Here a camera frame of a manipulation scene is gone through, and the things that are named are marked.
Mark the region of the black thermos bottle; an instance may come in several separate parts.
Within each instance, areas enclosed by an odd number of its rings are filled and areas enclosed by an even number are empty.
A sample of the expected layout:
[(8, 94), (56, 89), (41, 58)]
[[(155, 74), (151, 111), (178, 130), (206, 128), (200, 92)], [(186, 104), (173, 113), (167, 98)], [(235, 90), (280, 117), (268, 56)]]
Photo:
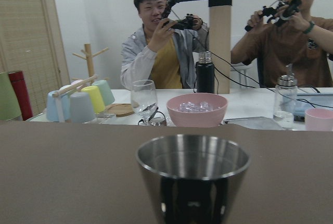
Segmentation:
[(209, 51), (199, 53), (196, 62), (196, 86), (198, 93), (214, 93), (214, 64)]

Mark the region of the blue cup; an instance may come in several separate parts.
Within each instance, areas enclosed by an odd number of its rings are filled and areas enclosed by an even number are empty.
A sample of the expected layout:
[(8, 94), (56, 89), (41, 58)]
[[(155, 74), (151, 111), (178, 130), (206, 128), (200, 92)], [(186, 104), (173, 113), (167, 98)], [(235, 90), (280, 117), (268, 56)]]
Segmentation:
[[(58, 111), (55, 102), (55, 98), (53, 97), (54, 91), (51, 91), (47, 95), (47, 105), (46, 105), (46, 118), (51, 122), (58, 122)], [(65, 120), (70, 119), (70, 101), (67, 94), (61, 95), (61, 104), (62, 104), (62, 111)]]

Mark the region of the person in brown shirt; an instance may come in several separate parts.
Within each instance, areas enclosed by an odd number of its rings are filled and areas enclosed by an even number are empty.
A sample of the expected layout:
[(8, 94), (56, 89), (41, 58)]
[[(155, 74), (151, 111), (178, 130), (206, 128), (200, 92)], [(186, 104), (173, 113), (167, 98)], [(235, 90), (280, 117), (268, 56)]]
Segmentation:
[(332, 19), (314, 17), (315, 0), (301, 0), (297, 11), (282, 26), (264, 23), (256, 11), (247, 24), (252, 29), (233, 47), (233, 64), (262, 64), (263, 85), (273, 88), (291, 64), (299, 86), (331, 87), (328, 60), (332, 59)]

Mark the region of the red thermos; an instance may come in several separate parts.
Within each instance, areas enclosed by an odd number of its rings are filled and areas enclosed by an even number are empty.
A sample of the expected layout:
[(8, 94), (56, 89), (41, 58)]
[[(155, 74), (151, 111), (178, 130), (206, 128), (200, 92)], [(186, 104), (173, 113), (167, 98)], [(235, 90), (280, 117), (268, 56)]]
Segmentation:
[(22, 119), (27, 120), (33, 116), (33, 112), (23, 71), (11, 71), (8, 76), (20, 106)]

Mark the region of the glass dispenser bottle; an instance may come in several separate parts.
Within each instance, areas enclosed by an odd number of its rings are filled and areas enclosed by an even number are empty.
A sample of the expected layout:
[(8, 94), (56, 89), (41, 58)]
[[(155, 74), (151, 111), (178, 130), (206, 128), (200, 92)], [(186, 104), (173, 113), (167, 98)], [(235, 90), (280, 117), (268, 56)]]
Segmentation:
[(293, 64), (286, 66), (286, 74), (280, 76), (275, 86), (273, 119), (286, 130), (291, 130), (294, 123), (294, 109), (298, 82), (292, 70)]

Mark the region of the green cup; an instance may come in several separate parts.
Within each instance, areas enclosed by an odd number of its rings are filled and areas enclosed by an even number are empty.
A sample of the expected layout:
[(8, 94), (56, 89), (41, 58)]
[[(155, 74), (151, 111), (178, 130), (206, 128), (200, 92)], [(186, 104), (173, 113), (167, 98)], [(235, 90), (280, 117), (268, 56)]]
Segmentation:
[(20, 106), (7, 72), (1, 72), (1, 120), (22, 120)]

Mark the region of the cardboard post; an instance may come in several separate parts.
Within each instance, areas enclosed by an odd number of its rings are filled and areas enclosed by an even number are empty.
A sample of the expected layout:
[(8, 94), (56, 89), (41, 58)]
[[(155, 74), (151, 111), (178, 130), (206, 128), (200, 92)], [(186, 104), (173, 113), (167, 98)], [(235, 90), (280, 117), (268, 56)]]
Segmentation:
[(228, 94), (230, 88), (231, 13), (230, 5), (209, 8), (209, 51), (215, 65), (217, 94)]

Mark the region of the pink cup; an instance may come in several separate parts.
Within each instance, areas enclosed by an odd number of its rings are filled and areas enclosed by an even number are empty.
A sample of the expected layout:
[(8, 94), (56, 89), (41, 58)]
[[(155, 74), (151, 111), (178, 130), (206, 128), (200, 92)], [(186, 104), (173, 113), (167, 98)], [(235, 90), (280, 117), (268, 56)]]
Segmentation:
[(332, 110), (311, 108), (305, 111), (307, 131), (332, 131)]

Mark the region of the yellow cup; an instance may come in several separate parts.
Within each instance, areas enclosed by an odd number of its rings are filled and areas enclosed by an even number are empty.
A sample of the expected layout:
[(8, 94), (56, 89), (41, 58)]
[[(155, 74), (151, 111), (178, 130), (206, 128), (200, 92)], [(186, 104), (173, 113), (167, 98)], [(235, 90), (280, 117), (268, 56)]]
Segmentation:
[(81, 91), (88, 93), (95, 113), (101, 113), (105, 110), (105, 104), (98, 86), (86, 86)]

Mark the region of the steel jigger shaker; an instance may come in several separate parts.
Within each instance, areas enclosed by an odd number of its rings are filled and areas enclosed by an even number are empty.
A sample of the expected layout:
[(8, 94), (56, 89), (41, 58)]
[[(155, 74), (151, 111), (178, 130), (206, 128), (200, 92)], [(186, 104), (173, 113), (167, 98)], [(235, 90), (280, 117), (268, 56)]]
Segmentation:
[(136, 159), (158, 223), (224, 223), (251, 162), (233, 141), (194, 134), (153, 138)]

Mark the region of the mint cup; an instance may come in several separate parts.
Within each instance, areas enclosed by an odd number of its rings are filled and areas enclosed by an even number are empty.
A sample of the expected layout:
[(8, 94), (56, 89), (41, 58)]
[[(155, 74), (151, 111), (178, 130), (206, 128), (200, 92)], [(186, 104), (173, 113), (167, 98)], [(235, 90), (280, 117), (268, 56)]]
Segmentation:
[(92, 85), (99, 88), (105, 106), (111, 105), (115, 101), (113, 93), (106, 80), (94, 81)]

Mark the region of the wooden cup rack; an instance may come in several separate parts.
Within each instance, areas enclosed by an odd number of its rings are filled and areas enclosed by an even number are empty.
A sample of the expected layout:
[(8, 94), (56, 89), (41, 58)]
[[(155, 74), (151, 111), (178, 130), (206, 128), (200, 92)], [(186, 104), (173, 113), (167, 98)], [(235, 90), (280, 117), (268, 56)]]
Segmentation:
[(92, 84), (98, 78), (98, 75), (94, 73), (93, 58), (108, 50), (109, 50), (109, 47), (106, 47), (93, 54), (92, 50), (91, 50), (91, 45), (89, 43), (87, 43), (87, 44), (84, 44), (84, 49), (81, 50), (81, 53), (83, 55), (80, 55), (77, 53), (72, 54), (73, 56), (81, 58), (86, 61), (89, 77), (86, 79), (83, 79), (80, 82), (75, 83), (74, 85), (71, 85), (64, 89), (56, 90), (55, 92), (52, 93), (52, 97), (55, 100), (55, 105), (56, 105), (56, 109), (57, 109), (59, 122), (65, 122), (65, 117), (64, 117), (63, 107), (62, 107), (62, 102), (61, 102), (61, 96), (63, 94), (66, 94), (69, 91), (76, 89), (78, 86), (82, 86), (86, 83)]

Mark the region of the person in grey jacket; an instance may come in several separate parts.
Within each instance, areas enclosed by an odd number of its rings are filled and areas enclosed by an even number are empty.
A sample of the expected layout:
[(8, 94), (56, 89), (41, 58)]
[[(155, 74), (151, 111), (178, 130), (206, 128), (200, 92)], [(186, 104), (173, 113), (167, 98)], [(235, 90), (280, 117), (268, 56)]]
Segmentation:
[(197, 15), (191, 29), (173, 28), (163, 17), (168, 0), (134, 0), (142, 26), (122, 44), (121, 84), (152, 80), (157, 89), (193, 89), (194, 53), (208, 49), (209, 28)]

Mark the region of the wine glass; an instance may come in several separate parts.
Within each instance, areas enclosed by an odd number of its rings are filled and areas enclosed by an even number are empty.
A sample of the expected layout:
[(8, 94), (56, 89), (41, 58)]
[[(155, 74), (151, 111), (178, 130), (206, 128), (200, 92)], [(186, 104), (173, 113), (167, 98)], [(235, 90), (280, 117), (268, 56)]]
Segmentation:
[(157, 109), (155, 83), (152, 80), (137, 80), (132, 83), (131, 105), (135, 114), (141, 117), (144, 125)]

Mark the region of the pink bowl with ice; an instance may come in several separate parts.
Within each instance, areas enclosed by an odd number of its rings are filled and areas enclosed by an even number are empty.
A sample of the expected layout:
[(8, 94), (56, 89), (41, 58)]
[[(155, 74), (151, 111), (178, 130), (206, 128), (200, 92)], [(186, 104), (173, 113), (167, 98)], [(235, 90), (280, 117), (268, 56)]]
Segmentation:
[(177, 127), (216, 127), (226, 113), (226, 98), (212, 93), (191, 93), (168, 100), (166, 107)]

